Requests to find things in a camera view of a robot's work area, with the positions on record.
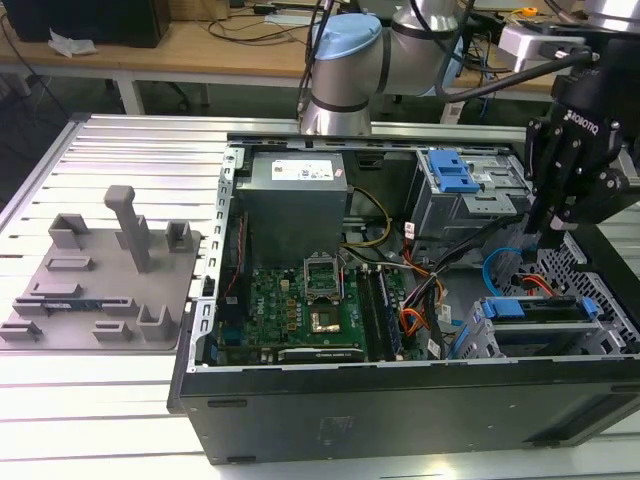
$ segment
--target electronic device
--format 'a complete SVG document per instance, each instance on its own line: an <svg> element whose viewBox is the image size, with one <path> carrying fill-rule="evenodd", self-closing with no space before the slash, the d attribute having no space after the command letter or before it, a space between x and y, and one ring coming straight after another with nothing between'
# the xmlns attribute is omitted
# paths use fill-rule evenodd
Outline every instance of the electronic device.
<svg viewBox="0 0 640 480"><path fill-rule="evenodd" d="M597 227L524 232L523 147L230 135L169 399L212 464L568 447L640 408L640 282Z"/></svg>
<svg viewBox="0 0 640 480"><path fill-rule="evenodd" d="M76 40L153 48L171 18L168 0L4 0L24 42L46 42L49 30Z"/></svg>

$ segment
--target blue cable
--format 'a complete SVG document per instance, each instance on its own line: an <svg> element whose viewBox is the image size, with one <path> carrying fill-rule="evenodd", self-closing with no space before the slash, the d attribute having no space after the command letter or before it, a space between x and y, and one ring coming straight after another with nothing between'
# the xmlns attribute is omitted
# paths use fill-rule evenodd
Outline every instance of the blue cable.
<svg viewBox="0 0 640 480"><path fill-rule="evenodd" d="M494 297L501 297L502 292L493 285L493 282L491 281L491 274L489 273L489 267L491 266L491 261L502 252L513 252L517 253L518 255L522 255L522 250L512 247L502 247L498 248L491 255L484 259L484 263L482 264L482 279L484 280L485 285Z"/></svg>

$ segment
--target ram slot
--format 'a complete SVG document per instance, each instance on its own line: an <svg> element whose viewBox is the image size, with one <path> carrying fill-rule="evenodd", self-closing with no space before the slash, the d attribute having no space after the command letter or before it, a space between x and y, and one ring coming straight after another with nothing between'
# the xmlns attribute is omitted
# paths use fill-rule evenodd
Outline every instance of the ram slot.
<svg viewBox="0 0 640 480"><path fill-rule="evenodd" d="M386 328L391 341L391 349L394 355L400 353L402 350L402 339L400 338L400 327L398 327L398 317L395 309L391 304L391 297L389 296L389 289L387 288L387 281L384 276L384 272L376 272L378 278L378 288L380 289L380 296L382 298L384 317L386 319Z"/></svg>
<svg viewBox="0 0 640 480"><path fill-rule="evenodd" d="M382 335L375 308L375 289L371 288L370 275L368 272L358 271L356 274L356 284L358 286L358 299L360 301L360 313L362 314L362 325L364 336L367 341L367 356L370 362L384 360L382 351Z"/></svg>

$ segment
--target wooden workbench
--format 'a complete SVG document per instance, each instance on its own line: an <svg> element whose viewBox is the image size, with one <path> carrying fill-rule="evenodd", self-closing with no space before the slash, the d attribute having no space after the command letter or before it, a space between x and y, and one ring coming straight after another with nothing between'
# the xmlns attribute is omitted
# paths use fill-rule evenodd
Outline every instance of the wooden workbench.
<svg viewBox="0 0 640 480"><path fill-rule="evenodd" d="M257 18L233 18L224 25L241 28L258 23ZM200 84L237 84L295 87L304 68L304 45L290 41L274 46L249 46L211 36L206 23L173 22L157 48L130 48L97 45L98 53L64 57L45 43L21 42L13 30L9 35L22 56L36 72L49 76L105 78L115 80L121 91L125 110L143 114L144 109L136 88L136 80L178 81ZM215 31L222 33L219 27ZM257 37L277 32L276 25L259 24L241 31L228 31L235 37ZM306 39L306 28L291 32L297 39ZM280 40L288 38L285 34ZM499 66L492 52L490 64ZM7 40L0 40L0 71L28 73L11 50ZM458 88L476 86L479 75L464 71L455 82ZM544 100L552 78L543 77L500 92L503 98Z"/></svg>

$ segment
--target aluminum extrusion table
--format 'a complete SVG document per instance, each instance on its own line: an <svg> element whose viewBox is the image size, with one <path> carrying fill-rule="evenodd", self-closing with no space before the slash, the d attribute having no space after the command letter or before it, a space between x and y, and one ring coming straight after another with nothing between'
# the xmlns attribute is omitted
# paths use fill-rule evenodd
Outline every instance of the aluminum extrusion table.
<svg viewBox="0 0 640 480"><path fill-rule="evenodd" d="M82 213L89 227L115 227L113 212L102 204L111 184L136 189L136 209L150 228L184 219L206 234L230 131L295 133L296 126L100 115L67 125L0 215L0 318L46 252L47 227L58 212ZM375 124L374 133L524 138L519 128L446 125ZM604 227L627 257L637 251L629 235L638 217L633 207ZM196 278L202 267L196 266ZM574 449L214 468L189 420L165 409L173 361L171 353L0 355L0 478L640 478L640 414Z"/></svg>

